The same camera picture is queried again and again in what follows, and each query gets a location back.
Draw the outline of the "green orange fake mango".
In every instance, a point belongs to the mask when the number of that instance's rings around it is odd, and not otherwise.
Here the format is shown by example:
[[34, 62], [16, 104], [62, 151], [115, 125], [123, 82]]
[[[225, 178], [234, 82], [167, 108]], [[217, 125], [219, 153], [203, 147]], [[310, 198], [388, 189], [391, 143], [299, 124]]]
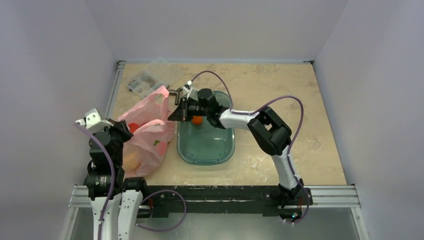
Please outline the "green orange fake mango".
[[203, 123], [203, 117], [202, 116], [194, 116], [191, 119], [191, 122], [196, 126], [201, 125]]

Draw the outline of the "teal transparent plastic tray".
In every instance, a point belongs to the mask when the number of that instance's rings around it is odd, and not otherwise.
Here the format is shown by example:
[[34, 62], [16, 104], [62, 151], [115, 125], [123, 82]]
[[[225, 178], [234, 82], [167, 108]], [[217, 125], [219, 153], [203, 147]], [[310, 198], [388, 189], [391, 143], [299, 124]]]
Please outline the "teal transparent plastic tray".
[[[217, 100], [230, 107], [230, 97], [213, 90]], [[177, 121], [177, 152], [187, 163], [200, 166], [217, 165], [229, 160], [235, 151], [235, 131], [232, 128], [218, 128], [202, 117], [201, 125], [191, 120]]]

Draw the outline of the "clear plastic screw organizer box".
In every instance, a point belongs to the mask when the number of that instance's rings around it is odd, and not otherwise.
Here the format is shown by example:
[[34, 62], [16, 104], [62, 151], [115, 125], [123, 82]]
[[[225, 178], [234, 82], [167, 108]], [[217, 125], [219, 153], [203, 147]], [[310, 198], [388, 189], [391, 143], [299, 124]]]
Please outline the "clear plastic screw organizer box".
[[160, 57], [134, 73], [127, 80], [126, 87], [143, 99], [161, 86], [167, 89], [183, 75], [179, 67]]

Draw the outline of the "aluminium frame rail left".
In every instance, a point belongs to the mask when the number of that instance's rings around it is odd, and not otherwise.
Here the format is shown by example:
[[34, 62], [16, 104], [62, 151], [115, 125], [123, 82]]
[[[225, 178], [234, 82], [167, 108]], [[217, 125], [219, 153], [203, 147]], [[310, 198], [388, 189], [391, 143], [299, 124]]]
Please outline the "aluminium frame rail left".
[[119, 88], [123, 78], [123, 73], [124, 73], [126, 64], [127, 64], [126, 60], [119, 60], [117, 62], [117, 68], [116, 68], [115, 75], [112, 81], [105, 111], [104, 111], [104, 114], [102, 115], [103, 117], [106, 117], [106, 118], [113, 117], [114, 107], [115, 107], [116, 99], [119, 93]]

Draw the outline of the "pink plastic bag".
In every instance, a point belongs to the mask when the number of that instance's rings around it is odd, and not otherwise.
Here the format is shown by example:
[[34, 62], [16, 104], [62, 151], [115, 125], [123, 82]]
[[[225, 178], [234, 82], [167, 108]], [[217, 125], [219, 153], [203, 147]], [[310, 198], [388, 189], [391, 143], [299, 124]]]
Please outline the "pink plastic bag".
[[162, 164], [175, 135], [175, 123], [168, 120], [169, 95], [166, 87], [160, 86], [119, 116], [133, 134], [124, 143], [125, 178], [147, 176]]

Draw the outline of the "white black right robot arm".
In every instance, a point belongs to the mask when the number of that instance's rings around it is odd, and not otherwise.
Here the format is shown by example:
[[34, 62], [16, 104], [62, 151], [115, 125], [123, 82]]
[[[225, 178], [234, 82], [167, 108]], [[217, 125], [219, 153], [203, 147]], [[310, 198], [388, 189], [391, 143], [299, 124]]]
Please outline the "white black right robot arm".
[[300, 198], [304, 185], [292, 160], [292, 130], [268, 104], [256, 111], [232, 111], [219, 103], [211, 89], [203, 88], [195, 99], [181, 98], [168, 120], [189, 122], [193, 117], [206, 117], [214, 128], [249, 131], [273, 160], [282, 200], [292, 204]]

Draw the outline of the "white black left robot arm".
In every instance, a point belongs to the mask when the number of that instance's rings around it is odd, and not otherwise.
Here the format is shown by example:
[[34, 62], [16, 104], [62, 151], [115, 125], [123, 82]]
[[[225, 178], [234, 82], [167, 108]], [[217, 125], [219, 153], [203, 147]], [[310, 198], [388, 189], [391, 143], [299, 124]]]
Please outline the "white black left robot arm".
[[130, 240], [139, 206], [149, 199], [143, 177], [124, 178], [123, 151], [133, 134], [127, 123], [85, 117], [78, 128], [89, 137], [87, 176], [93, 239]]

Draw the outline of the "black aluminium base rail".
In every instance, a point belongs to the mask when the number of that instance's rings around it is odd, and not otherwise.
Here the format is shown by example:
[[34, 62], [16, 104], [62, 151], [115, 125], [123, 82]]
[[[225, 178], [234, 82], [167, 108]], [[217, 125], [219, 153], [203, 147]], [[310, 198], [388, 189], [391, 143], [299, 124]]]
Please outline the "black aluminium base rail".
[[167, 218], [171, 213], [192, 214], [261, 214], [288, 220], [300, 218], [314, 208], [359, 208], [360, 201], [353, 185], [307, 186], [294, 200], [283, 196], [277, 186], [240, 185], [151, 185], [138, 210], [141, 218]]

